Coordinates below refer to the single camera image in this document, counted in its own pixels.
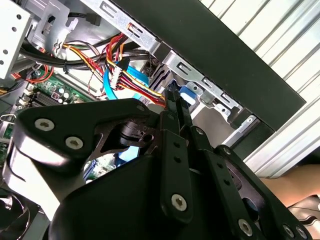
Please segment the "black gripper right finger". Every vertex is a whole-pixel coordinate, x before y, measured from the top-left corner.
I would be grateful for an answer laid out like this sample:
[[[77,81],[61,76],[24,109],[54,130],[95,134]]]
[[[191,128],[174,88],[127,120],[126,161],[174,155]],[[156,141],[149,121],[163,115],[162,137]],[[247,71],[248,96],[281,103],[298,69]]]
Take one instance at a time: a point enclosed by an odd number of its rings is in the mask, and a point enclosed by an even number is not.
[[[221,211],[223,240],[310,240],[311,234],[271,190],[228,147],[212,148],[205,132],[192,124],[188,103],[176,100],[180,132],[187,139],[191,167],[206,188],[213,187]]]

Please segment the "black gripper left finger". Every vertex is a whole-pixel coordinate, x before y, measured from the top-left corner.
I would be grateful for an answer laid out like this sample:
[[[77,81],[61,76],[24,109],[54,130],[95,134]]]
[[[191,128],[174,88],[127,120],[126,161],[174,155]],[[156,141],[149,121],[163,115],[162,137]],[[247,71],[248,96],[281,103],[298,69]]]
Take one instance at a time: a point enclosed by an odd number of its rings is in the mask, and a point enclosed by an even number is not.
[[[187,142],[181,129],[191,122],[187,103],[166,90],[165,108],[150,110],[133,98],[23,110],[12,135],[12,189],[38,204],[49,220],[82,187],[88,161],[139,147],[141,160],[160,169],[160,204],[172,213],[172,196],[189,199]]]

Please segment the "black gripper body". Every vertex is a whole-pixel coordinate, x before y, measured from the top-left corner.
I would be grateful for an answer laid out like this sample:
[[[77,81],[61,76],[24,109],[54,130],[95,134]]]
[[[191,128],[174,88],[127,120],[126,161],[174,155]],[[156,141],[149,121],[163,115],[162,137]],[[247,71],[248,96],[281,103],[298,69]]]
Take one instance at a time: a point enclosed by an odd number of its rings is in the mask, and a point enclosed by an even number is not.
[[[189,223],[165,215],[161,178],[187,179],[193,209]],[[72,192],[50,224],[51,240],[233,240],[221,200],[207,179],[188,168],[188,160],[141,156]]]

